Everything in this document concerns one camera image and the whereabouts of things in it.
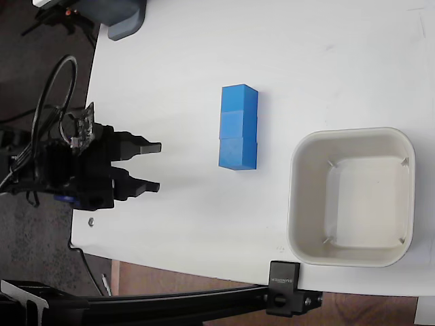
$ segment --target wire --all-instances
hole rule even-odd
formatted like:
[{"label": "wire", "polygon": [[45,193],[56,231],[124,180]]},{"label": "wire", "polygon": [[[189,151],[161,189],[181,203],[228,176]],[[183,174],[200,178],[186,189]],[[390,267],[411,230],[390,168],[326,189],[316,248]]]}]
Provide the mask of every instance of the wire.
[{"label": "wire", "polygon": [[97,280],[94,277],[94,274],[90,270],[90,267],[88,265],[88,261],[86,260],[86,256],[84,255],[83,250],[81,248],[78,248],[78,247],[73,247],[73,244],[71,243],[71,237],[72,237],[72,230],[71,230],[71,233],[69,234],[68,249],[71,250],[71,251],[78,251],[80,253],[80,256],[82,257],[82,261],[83,261],[84,267],[86,268],[86,271],[88,272],[89,277],[92,280],[92,283],[94,284],[95,288],[100,293],[100,295],[104,296],[104,293],[101,291],[101,288],[98,285]]},{"label": "wire", "polygon": [[30,109],[30,110],[24,111],[20,114],[15,115],[14,117],[9,117],[7,119],[0,120],[0,124],[7,124],[8,122],[13,122],[15,120],[21,119],[22,117],[26,117],[26,116],[34,113],[35,111],[36,111],[36,109]]},{"label": "wire", "polygon": [[32,148],[32,156],[35,158],[37,153],[37,142],[39,140],[38,128],[39,128],[39,119],[41,115],[42,107],[44,107],[47,96],[50,93],[52,86],[54,84],[54,80],[59,74],[60,70],[65,66],[68,62],[71,63],[71,81],[69,83],[68,93],[65,97],[63,104],[60,106],[60,117],[59,117],[59,126],[61,125],[63,116],[68,108],[69,102],[71,101],[71,97],[73,96],[75,83],[77,81],[77,60],[75,57],[66,55],[59,60],[58,63],[54,66],[50,76],[48,76],[47,82],[42,90],[41,96],[39,97],[38,104],[36,105],[35,116],[33,117],[33,125],[32,125],[32,135],[31,135],[31,148]]},{"label": "wire", "polygon": [[[50,113],[50,115],[39,127],[39,121],[41,119],[41,111],[46,107],[47,97],[52,89],[54,80],[59,74],[60,70],[68,63],[71,63],[71,81],[69,83],[68,93],[65,97],[63,104],[60,107],[54,107],[55,109]],[[70,55],[62,57],[59,62],[56,63],[52,72],[48,76],[47,82],[42,90],[41,96],[38,99],[38,103],[35,109],[35,115],[33,116],[32,130],[31,130],[31,142],[19,153],[15,159],[15,162],[11,165],[10,173],[0,182],[0,190],[5,186],[5,184],[13,177],[14,173],[18,172],[24,168],[31,160],[34,160],[37,155],[38,141],[42,136],[48,132],[54,125],[55,121],[59,121],[59,130],[62,130],[61,123],[62,119],[67,111],[71,97],[73,96],[73,91],[75,88],[75,83],[77,81],[77,60]]]},{"label": "wire", "polygon": [[[54,105],[46,105],[44,107],[44,109],[53,109],[53,108],[55,108]],[[75,108],[72,108],[71,110],[78,110],[78,109],[83,109],[83,107],[75,107]],[[19,114],[13,116],[13,117],[9,117],[7,119],[0,120],[0,124],[8,124],[9,122],[13,122],[13,121],[22,119],[22,118],[34,113],[35,111],[36,111],[36,109],[30,109],[30,110],[24,111],[22,113],[19,113]]]}]

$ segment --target table surface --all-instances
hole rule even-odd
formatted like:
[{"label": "table surface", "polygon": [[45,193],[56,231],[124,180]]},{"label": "table surface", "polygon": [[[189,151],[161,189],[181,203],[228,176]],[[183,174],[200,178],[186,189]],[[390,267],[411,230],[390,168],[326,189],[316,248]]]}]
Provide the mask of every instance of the table surface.
[{"label": "table surface", "polygon": [[[160,191],[75,211],[73,244],[267,284],[271,260],[297,261],[286,225],[298,142],[318,130],[390,126],[417,156],[408,253],[387,268],[303,265],[299,287],[435,295],[434,55],[431,1],[148,1],[136,34],[114,42],[101,27],[88,102],[97,122],[162,143],[162,153],[115,164]],[[260,93],[257,170],[218,167],[221,88],[234,84]]]}]

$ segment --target blue part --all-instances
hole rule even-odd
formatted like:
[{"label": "blue part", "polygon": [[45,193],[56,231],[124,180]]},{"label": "blue part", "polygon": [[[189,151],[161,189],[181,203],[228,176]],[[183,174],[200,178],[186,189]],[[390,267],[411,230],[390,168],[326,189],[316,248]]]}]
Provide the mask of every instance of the blue part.
[{"label": "blue part", "polygon": [[257,168],[257,142],[254,138],[221,139],[219,166],[231,170]]},{"label": "blue part", "polygon": [[219,139],[257,139],[257,115],[248,111],[222,112]]},{"label": "blue part", "polygon": [[249,111],[257,116],[258,92],[245,84],[222,88],[221,112]]},{"label": "blue part", "polygon": [[58,200],[60,202],[70,202],[70,203],[77,203],[77,199],[75,199],[75,197],[71,197],[71,196],[53,196],[55,200]]}]

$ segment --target blue cube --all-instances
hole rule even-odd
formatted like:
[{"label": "blue cube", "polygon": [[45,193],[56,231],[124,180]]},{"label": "blue cube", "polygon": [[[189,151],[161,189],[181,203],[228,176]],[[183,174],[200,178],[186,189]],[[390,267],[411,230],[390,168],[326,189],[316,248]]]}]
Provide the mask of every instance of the blue cube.
[{"label": "blue cube", "polygon": [[219,166],[231,170],[255,170],[257,168],[257,143],[255,139],[221,139]]},{"label": "blue cube", "polygon": [[221,112],[252,111],[257,115],[258,92],[245,84],[222,88]]},{"label": "blue cube", "polygon": [[219,139],[257,139],[257,115],[249,111],[222,112]]}]

